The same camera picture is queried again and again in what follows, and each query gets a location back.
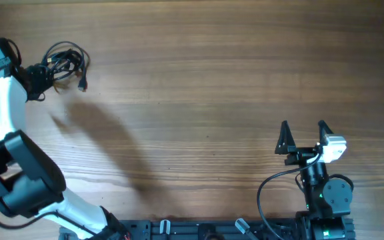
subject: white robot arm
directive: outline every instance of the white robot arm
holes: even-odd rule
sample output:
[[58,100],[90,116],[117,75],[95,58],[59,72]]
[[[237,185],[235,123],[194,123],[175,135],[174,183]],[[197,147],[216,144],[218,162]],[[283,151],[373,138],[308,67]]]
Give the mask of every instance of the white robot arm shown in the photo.
[[[74,231],[80,239],[122,231],[112,214],[66,188],[58,166],[26,136],[25,104],[38,80],[24,73],[19,52],[14,55],[9,42],[0,39],[0,174],[12,162],[18,162],[22,172],[0,178],[0,211],[8,217],[44,217]],[[0,227],[20,228],[1,222]]]

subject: wood grain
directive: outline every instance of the wood grain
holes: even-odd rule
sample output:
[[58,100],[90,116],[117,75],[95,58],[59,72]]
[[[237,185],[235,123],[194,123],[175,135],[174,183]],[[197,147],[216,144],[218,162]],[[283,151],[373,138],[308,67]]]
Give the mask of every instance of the wood grain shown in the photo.
[[[256,219],[258,185],[288,169],[281,122],[314,145],[324,119],[348,140],[328,170],[356,184],[358,239],[384,239],[384,1],[0,5],[0,36],[25,66],[61,40],[91,56],[86,93],[73,79],[27,103],[28,134],[118,218]],[[269,216],[305,209],[293,178],[263,190]],[[47,221],[0,229],[56,237]]]

